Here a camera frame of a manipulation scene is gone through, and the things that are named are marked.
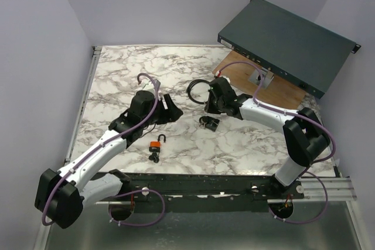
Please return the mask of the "orange padlock with keys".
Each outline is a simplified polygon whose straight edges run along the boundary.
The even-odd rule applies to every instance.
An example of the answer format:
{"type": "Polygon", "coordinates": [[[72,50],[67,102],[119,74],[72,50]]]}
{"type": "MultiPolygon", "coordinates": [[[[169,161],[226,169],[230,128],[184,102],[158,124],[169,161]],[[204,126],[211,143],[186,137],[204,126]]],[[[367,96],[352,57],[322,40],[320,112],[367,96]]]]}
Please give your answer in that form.
{"type": "Polygon", "coordinates": [[[163,142],[166,142],[166,136],[164,134],[160,134],[157,141],[150,142],[149,152],[151,154],[149,155],[149,160],[153,161],[154,163],[159,162],[159,154],[161,152],[161,139],[163,139],[163,142]]]}

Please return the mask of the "black padlock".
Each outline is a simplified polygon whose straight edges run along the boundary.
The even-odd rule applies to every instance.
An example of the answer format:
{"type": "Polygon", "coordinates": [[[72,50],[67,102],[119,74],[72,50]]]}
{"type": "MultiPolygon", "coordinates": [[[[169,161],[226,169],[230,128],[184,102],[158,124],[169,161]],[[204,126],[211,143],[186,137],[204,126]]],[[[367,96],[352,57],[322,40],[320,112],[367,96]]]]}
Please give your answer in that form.
{"type": "Polygon", "coordinates": [[[212,132],[216,132],[219,123],[219,119],[210,116],[202,116],[199,118],[200,126],[203,126],[205,129],[208,129],[212,132]]]}

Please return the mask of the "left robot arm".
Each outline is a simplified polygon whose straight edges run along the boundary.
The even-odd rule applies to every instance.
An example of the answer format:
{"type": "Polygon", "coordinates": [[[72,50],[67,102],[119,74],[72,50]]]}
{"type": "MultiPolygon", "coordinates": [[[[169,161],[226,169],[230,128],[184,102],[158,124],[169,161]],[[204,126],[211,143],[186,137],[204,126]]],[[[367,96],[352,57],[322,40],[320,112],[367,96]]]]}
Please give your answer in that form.
{"type": "Polygon", "coordinates": [[[43,225],[56,223],[65,229],[79,218],[84,208],[102,199],[126,199],[131,191],[127,175],[115,169],[100,178],[94,176],[139,139],[146,127],[175,122],[182,115],[170,95],[159,98],[150,91],[138,91],[130,107],[109,124],[89,150],[58,171],[47,169],[42,173],[35,207],[42,212],[43,225]]]}

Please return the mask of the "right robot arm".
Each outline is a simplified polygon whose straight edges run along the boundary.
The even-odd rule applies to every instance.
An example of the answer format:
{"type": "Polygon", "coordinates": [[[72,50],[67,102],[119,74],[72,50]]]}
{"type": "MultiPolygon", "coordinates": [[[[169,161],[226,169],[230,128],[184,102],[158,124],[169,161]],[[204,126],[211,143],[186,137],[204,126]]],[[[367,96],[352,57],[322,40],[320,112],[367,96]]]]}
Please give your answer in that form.
{"type": "Polygon", "coordinates": [[[284,135],[288,157],[269,185],[270,193],[276,198],[289,194],[291,184],[331,143],[312,109],[296,111],[255,102],[250,95],[237,95],[223,77],[209,82],[209,97],[204,110],[210,114],[226,114],[253,121],[284,135]]]}

